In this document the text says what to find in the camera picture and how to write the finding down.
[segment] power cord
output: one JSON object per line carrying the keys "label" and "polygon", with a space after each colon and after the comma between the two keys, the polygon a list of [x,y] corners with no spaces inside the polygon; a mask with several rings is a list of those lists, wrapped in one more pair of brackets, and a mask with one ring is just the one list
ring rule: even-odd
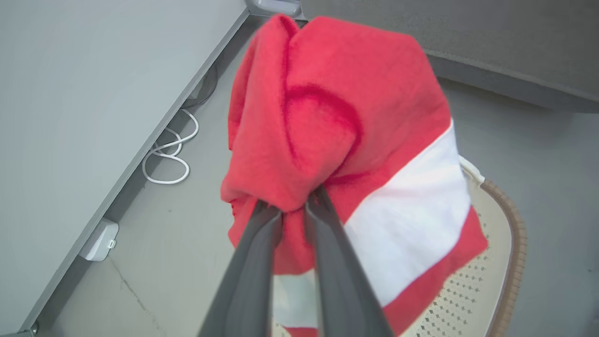
{"label": "power cord", "polygon": [[[173,134],[177,138],[177,140],[174,142],[168,143],[168,144],[160,145],[160,146],[158,146],[158,143],[154,142],[154,145],[153,145],[152,149],[150,150],[150,152],[148,152],[146,154],[146,156],[144,157],[144,159],[141,161],[141,171],[144,173],[144,176],[146,177],[147,180],[149,180],[150,182],[153,182],[153,183],[158,183],[160,185],[173,185],[175,183],[184,181],[187,178],[187,176],[189,176],[189,165],[185,162],[185,160],[177,157],[177,155],[179,154],[179,152],[181,152],[182,144],[185,143],[186,141],[190,140],[191,138],[194,138],[195,135],[198,134],[199,124],[198,124],[198,120],[195,119],[195,117],[191,113],[189,113],[189,111],[187,111],[187,109],[190,107],[194,107],[194,106],[200,106],[200,105],[206,103],[206,101],[214,93],[214,89],[216,88],[217,82],[218,82],[218,71],[217,71],[216,65],[212,65],[212,67],[210,67],[208,69],[208,72],[202,79],[201,84],[199,84],[201,87],[199,89],[198,98],[185,100],[185,103],[183,103],[183,107],[181,109],[179,109],[179,111],[185,112],[189,116],[189,118],[191,118],[191,120],[195,124],[195,130],[189,136],[187,136],[185,138],[181,138],[181,136],[178,133],[176,133],[175,131],[173,131],[169,128],[164,128],[165,131],[168,131],[171,134]],[[177,150],[171,154],[166,154],[162,151],[163,149],[170,148],[171,146],[175,146],[175,145],[177,145]],[[180,162],[181,164],[183,164],[183,166],[185,166],[185,173],[183,174],[183,176],[181,178],[175,179],[175,180],[158,180],[158,179],[154,179],[154,178],[150,177],[150,175],[146,171],[146,162],[147,162],[148,158],[150,158],[151,155],[159,156],[162,158],[168,158],[168,159],[172,159],[172,160]]]}
{"label": "power cord", "polygon": [[[189,176],[189,165],[185,162],[185,160],[177,157],[177,155],[179,154],[179,152],[181,152],[182,144],[184,142],[190,140],[191,138],[194,138],[195,135],[198,134],[199,124],[198,124],[198,120],[195,119],[195,117],[191,113],[189,113],[189,111],[187,111],[186,109],[181,109],[179,111],[185,112],[189,116],[189,118],[191,118],[191,120],[195,123],[195,130],[189,136],[187,136],[185,138],[181,138],[181,136],[178,133],[176,133],[175,131],[173,131],[169,128],[164,128],[165,131],[168,131],[168,132],[172,133],[175,137],[177,137],[177,140],[174,142],[168,143],[168,144],[160,145],[160,146],[158,146],[158,143],[154,142],[154,146],[152,147],[150,152],[148,152],[147,155],[144,157],[144,159],[141,161],[141,171],[144,173],[144,176],[146,177],[146,179],[153,183],[158,183],[161,185],[173,185],[175,183],[184,181],[187,178],[187,176]],[[175,145],[177,145],[177,150],[171,154],[166,154],[162,151],[163,149],[170,148],[171,146],[175,146]],[[146,162],[147,162],[148,158],[150,158],[151,155],[159,156],[162,158],[169,158],[169,159],[180,162],[181,164],[183,164],[183,166],[185,166],[185,173],[183,174],[183,176],[181,178],[175,179],[175,180],[157,180],[157,179],[150,177],[150,175],[146,172]]]}

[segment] gray wall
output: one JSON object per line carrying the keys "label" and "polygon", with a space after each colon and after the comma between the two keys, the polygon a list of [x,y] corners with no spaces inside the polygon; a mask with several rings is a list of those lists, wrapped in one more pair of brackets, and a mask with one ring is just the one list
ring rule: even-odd
{"label": "gray wall", "polygon": [[32,323],[245,10],[0,1],[0,335]]}
{"label": "gray wall", "polygon": [[301,0],[305,15],[414,36],[435,72],[554,109],[599,110],[599,2]]}

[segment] wall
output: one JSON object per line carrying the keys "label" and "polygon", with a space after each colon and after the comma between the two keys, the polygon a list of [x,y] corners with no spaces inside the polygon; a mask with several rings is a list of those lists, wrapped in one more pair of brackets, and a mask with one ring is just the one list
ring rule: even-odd
{"label": "wall", "polygon": [[302,0],[302,8],[309,19],[410,34],[439,76],[553,109],[599,110],[599,2]]}

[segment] gray floor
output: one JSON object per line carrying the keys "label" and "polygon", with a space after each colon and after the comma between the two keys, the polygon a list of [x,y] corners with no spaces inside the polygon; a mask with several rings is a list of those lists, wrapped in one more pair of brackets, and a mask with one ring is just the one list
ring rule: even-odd
{"label": "gray floor", "polygon": [[[232,216],[220,201],[230,154],[226,115],[245,24],[219,59],[218,88],[192,111],[200,131],[183,146],[189,178],[146,183],[137,170],[106,217],[120,224],[118,244],[99,263],[77,259],[44,309],[43,336],[193,336],[233,252]],[[599,263],[599,115],[542,110],[441,81],[463,156],[502,187],[527,222],[528,261],[509,336],[583,337],[592,321],[592,275]],[[177,117],[172,125],[188,134]],[[169,161],[153,176],[176,177]]]}

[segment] red towel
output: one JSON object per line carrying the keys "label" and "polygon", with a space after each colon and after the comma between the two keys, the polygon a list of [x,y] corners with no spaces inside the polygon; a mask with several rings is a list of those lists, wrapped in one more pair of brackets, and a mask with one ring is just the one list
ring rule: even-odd
{"label": "red towel", "polygon": [[285,212],[273,314],[294,336],[316,335],[303,206],[322,183],[397,334],[486,248],[447,101],[408,35],[327,17],[300,30],[273,17],[237,72],[229,148],[231,242],[257,199]]}

